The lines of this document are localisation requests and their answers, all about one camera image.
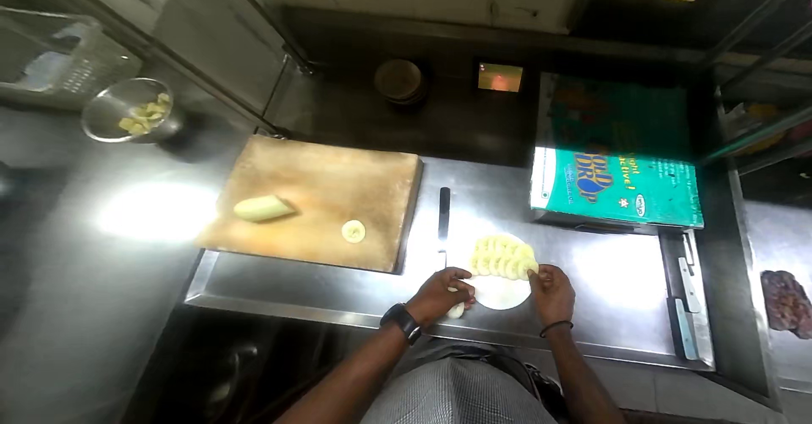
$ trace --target wooden cutting board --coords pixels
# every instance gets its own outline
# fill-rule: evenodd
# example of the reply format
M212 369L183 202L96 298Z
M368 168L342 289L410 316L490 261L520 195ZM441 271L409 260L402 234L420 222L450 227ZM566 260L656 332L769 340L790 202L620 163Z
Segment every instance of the wooden cutting board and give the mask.
M197 239L207 249L395 272L411 222L421 161L415 154L253 136ZM266 222L237 218L237 202L274 194L296 213ZM341 226L357 219L366 237L349 243Z

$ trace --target wristwatch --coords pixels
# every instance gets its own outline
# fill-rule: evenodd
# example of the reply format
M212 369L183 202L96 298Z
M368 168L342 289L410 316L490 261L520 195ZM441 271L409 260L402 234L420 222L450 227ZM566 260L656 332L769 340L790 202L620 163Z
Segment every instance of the wristwatch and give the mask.
M381 318L381 327L390 321L394 321L395 324L401 328L401 331L403 331L410 345L414 345L414 342L420 338L420 325L417 324L414 317L406 310L406 304L401 302L400 304L392 305L392 308L387 310Z

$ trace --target knife handle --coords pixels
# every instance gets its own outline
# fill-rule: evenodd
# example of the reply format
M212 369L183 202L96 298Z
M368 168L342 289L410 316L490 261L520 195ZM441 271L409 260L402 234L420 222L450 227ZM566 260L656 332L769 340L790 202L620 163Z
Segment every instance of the knife handle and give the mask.
M452 204L452 190L447 187L440 189L440 221L438 229L438 237L441 242L446 241L448 238L448 212Z

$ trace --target small screen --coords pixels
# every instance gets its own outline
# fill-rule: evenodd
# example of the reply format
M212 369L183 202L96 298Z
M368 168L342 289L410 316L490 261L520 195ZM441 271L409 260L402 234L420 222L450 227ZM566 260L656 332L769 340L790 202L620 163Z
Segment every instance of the small screen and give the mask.
M478 88L496 91L519 91L522 68L504 64L479 64Z

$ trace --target gray shirt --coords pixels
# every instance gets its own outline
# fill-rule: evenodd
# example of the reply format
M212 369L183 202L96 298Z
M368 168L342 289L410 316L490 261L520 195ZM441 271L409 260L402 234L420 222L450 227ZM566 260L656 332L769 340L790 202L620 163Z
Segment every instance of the gray shirt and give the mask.
M364 424L555 424L510 375L481 361L447 357L389 383Z

